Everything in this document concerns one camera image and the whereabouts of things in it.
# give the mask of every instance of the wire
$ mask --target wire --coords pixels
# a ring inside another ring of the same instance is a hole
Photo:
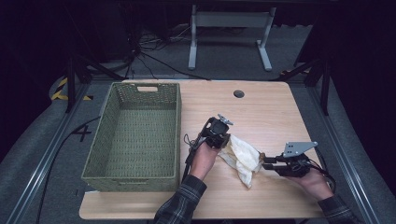
[[[180,71],[178,71],[176,68],[172,67],[171,65],[169,65],[169,64],[167,64],[167,63],[163,63],[163,62],[161,62],[160,60],[158,60],[158,59],[156,59],[156,58],[154,58],[154,57],[148,55],[147,53],[144,53],[144,52],[140,52],[140,53],[143,54],[143,55],[145,55],[145,56],[148,56],[150,59],[152,59],[152,60],[154,60],[154,61],[157,61],[157,62],[159,62],[159,63],[162,63],[162,64],[166,65],[167,67],[171,68],[172,70],[174,70],[174,71],[176,71],[176,72],[179,72],[180,74],[187,75],[187,76],[190,76],[190,77],[198,77],[198,78],[201,78],[201,79],[210,80],[210,79],[207,78],[207,77],[200,77],[200,76],[196,76],[196,75],[193,75],[193,74],[188,74],[188,73],[180,72]]]
[[[122,70],[122,69],[128,67],[130,63],[131,63],[131,62],[126,62],[126,63],[123,63],[123,64],[121,64],[121,65],[117,65],[117,66],[115,66],[115,67],[107,68],[107,69],[110,70],[110,71],[112,71],[112,72],[119,72],[120,70]],[[101,72],[101,71],[99,71],[99,70],[97,70],[97,69],[88,68],[88,71],[90,71],[90,73],[93,74],[93,75],[101,75],[101,74],[103,74],[103,72]]]
[[[160,50],[165,48],[169,43],[168,42],[163,42],[160,38],[158,38],[154,34],[142,34],[141,38],[144,38],[145,40],[140,41],[138,43],[138,47],[141,48],[144,51],[154,51],[154,50]],[[147,44],[154,44],[154,47],[143,47],[143,45]]]
[[[91,54],[91,56],[96,60],[96,58],[94,57],[94,54],[91,51],[90,45],[88,44],[88,41],[85,39],[84,35],[82,34],[82,32],[78,29],[78,26],[75,22],[75,20],[73,19],[73,16],[71,15],[69,9],[67,8],[67,6],[65,4],[64,5],[64,9],[66,10],[66,13],[68,15],[68,17],[70,18],[70,20],[72,21],[77,33],[79,34],[79,36],[81,37],[82,41],[84,42],[85,46],[87,47],[88,52]]]
[[[319,158],[320,158],[320,161],[323,163],[324,170],[327,170],[327,164],[326,164],[326,161],[324,160],[323,154],[320,152],[318,147],[314,147],[314,149],[319,154]]]
[[[66,136],[66,138],[62,141],[62,143],[61,143],[61,144],[59,145],[59,147],[57,148],[57,150],[56,150],[56,152],[55,152],[55,156],[54,156],[54,158],[53,158],[53,160],[52,160],[52,162],[51,162],[51,164],[50,164],[50,166],[49,166],[49,170],[48,170],[48,172],[46,173],[46,182],[45,182],[45,185],[44,185],[43,194],[41,195],[40,205],[38,206],[37,218],[35,219],[35,223],[36,223],[36,224],[40,223],[41,210],[42,210],[42,208],[43,208],[44,198],[46,197],[47,187],[48,187],[48,184],[49,184],[49,182],[50,182],[50,173],[51,173],[51,171],[52,171],[53,164],[55,163],[55,160],[56,160],[56,158],[58,157],[59,151],[61,150],[61,148],[62,148],[62,146],[64,145],[64,143],[66,142],[66,140],[70,137],[70,135],[72,135],[72,133],[77,132],[78,130],[82,129],[85,125],[87,125],[87,124],[89,124],[89,123],[91,123],[91,122],[93,122],[93,121],[95,121],[95,120],[97,120],[97,119],[99,119],[99,118],[100,118],[100,116],[97,117],[97,118],[95,118],[95,119],[90,119],[90,120],[86,121],[85,123],[79,125],[75,130],[73,130],[70,134],[68,134],[68,135]]]
[[[219,28],[220,31],[226,34],[231,34],[231,35],[241,35],[245,31],[245,27],[242,28],[233,28],[233,27],[224,27],[224,28]]]
[[[143,60],[141,60],[139,57],[136,57],[136,58],[137,58],[138,60],[140,60],[140,62],[142,62],[143,65],[145,65],[145,67],[146,67],[146,68],[149,70],[149,72],[151,73],[151,76],[158,80],[158,78],[154,76],[154,74],[152,73],[151,69],[145,64],[145,62],[143,62]]]
[[[155,35],[153,35],[155,38],[154,37],[153,38],[147,38],[147,40],[141,41],[139,43],[139,46],[140,46],[141,49],[143,49],[145,51],[154,51],[154,50],[163,49],[163,48],[165,48],[166,46],[169,46],[172,43],[176,43],[176,42],[184,40],[184,39],[185,40],[189,40],[188,38],[185,38],[184,36],[186,35],[186,31],[190,30],[190,28],[191,27],[189,26],[189,27],[185,28],[182,32],[180,32],[178,35],[169,37],[170,41],[166,41],[166,42],[161,40],[160,38],[157,38]],[[147,44],[152,44],[152,43],[155,43],[155,47],[154,48],[142,47],[142,45],[147,45]]]
[[[316,170],[318,170],[321,174],[323,174],[326,178],[328,178],[328,182],[330,182],[330,189],[332,190],[333,193],[335,193],[335,189],[336,189],[336,182],[335,179],[329,174],[329,172],[327,172],[326,170],[323,170],[322,168],[320,168],[320,166],[315,162],[312,161],[315,165],[310,165],[310,168],[314,168]]]
[[[129,69],[131,69],[131,63],[129,63],[128,68],[126,69],[124,77],[128,77]]]
[[[189,135],[187,133],[184,134],[183,141],[185,144],[189,145],[189,147],[193,147],[196,142],[196,140],[190,140]]]

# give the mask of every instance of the forearm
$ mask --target forearm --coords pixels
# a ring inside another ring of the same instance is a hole
[[[318,204],[330,224],[363,223],[355,217],[344,201],[336,195],[325,200],[318,201]]]
[[[154,223],[190,223],[192,214],[206,190],[206,184],[187,175],[176,193],[157,211]]]

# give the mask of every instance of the green wicker basket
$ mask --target green wicker basket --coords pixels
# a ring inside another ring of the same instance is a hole
[[[102,114],[81,178],[99,191],[175,191],[178,83],[113,83]]]

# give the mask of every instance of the white cloth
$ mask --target white cloth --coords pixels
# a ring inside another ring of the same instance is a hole
[[[262,167],[259,151],[231,134],[227,146],[221,150],[219,156],[238,172],[242,183],[250,189],[253,172],[259,172]]]

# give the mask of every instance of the wooden table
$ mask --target wooden table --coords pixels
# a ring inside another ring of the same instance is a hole
[[[175,80],[145,80],[175,82]],[[283,152],[286,142],[311,141],[288,84],[284,82],[180,80],[182,96],[180,172],[191,139],[218,113],[234,123],[228,133],[267,156]],[[243,91],[243,98],[233,92]],[[305,153],[318,162],[315,150]],[[194,218],[322,217],[316,200],[275,171],[261,170],[247,189],[237,172],[218,157],[205,178],[207,190]],[[152,219],[174,192],[86,192],[79,214],[84,219]]]

